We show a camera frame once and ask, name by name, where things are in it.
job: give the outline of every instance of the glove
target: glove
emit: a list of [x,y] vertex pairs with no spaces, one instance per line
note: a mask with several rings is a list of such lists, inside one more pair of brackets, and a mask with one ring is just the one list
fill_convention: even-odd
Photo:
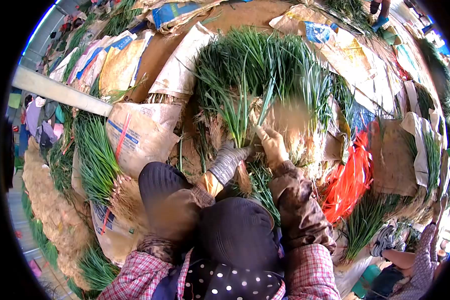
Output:
[[240,161],[245,160],[253,152],[253,145],[237,149],[234,148],[233,141],[226,141],[218,150],[217,158],[208,171],[216,177],[219,183],[225,186],[232,179]]
[[281,134],[273,129],[264,130],[261,126],[257,126],[255,130],[261,140],[270,169],[276,170],[279,165],[290,159]]

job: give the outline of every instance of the black polka dot apron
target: black polka dot apron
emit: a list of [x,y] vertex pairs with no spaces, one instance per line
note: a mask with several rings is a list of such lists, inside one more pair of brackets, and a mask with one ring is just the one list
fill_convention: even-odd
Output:
[[188,268],[182,300],[268,300],[281,285],[282,277],[273,272],[241,269],[200,259]]

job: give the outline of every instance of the plaid shirt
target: plaid shirt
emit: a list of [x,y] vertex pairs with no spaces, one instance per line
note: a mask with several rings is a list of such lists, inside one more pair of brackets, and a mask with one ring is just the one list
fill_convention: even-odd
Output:
[[[178,299],[181,299],[185,289],[191,253],[192,250],[186,255],[178,278]],[[332,258],[327,248],[320,244],[306,245],[290,251],[285,258],[288,256],[293,261],[300,261],[300,264],[285,274],[288,286],[282,282],[282,287],[272,300],[282,299],[286,288],[289,300],[340,299],[335,286]],[[168,270],[172,267],[172,264],[153,255],[133,251],[126,258],[120,274],[102,291],[98,299],[151,299],[158,283],[168,275]]]

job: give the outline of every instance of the patterned shirt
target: patterned shirt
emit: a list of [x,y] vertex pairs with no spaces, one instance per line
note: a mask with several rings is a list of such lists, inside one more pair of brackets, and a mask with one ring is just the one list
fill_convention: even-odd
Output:
[[433,273],[438,266],[438,235],[434,237],[436,228],[435,224],[430,223],[423,230],[415,251],[412,279],[398,288],[396,285],[390,300],[418,300],[432,286]]

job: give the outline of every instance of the white metal beam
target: white metal beam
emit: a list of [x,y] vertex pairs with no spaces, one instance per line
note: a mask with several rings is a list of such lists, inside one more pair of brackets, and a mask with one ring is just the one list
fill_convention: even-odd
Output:
[[18,65],[12,86],[80,110],[108,117],[113,105]]

